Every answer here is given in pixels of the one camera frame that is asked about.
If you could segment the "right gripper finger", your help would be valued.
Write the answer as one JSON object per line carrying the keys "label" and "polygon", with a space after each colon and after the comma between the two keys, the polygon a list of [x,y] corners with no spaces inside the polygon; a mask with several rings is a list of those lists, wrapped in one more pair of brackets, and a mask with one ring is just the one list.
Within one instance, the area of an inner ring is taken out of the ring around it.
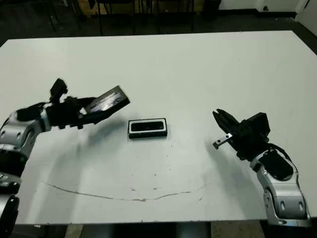
{"label": "right gripper finger", "polygon": [[235,135],[235,117],[226,111],[213,111],[214,119],[218,126],[226,133]]}
{"label": "right gripper finger", "polygon": [[239,124],[239,121],[227,111],[223,109],[216,109],[216,111],[216,122],[223,131],[231,131],[234,126]]}

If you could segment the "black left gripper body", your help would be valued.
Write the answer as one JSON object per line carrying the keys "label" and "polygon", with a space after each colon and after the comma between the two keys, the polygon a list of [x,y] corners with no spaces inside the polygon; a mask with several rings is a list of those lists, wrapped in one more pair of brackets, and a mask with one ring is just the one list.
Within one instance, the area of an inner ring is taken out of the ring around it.
{"label": "black left gripper body", "polygon": [[46,108],[46,113],[51,126],[64,129],[67,125],[82,129],[80,110],[83,107],[76,107],[72,103],[72,98],[66,98],[62,103],[55,103]]}

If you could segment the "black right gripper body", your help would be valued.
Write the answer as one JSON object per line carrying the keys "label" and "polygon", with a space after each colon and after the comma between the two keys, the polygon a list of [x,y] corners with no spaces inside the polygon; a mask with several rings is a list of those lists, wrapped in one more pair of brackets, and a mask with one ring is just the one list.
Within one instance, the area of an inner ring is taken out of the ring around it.
{"label": "black right gripper body", "polygon": [[268,119],[244,119],[235,126],[235,135],[230,133],[216,139],[212,144],[218,149],[222,144],[229,143],[237,152],[240,160],[252,161],[257,155],[267,150],[270,127]]}

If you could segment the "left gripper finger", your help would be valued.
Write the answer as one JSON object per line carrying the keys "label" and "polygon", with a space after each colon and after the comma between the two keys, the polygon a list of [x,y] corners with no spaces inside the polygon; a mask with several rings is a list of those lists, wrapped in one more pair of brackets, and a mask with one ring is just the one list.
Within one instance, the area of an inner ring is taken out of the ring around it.
{"label": "left gripper finger", "polygon": [[96,97],[86,97],[86,98],[72,98],[72,103],[76,107],[86,107],[92,103]]}
{"label": "left gripper finger", "polygon": [[80,117],[80,124],[85,125],[85,124],[97,124],[107,118],[109,118],[111,115],[116,113],[117,110],[115,109],[108,109],[106,111],[86,111],[85,114],[83,114]]}

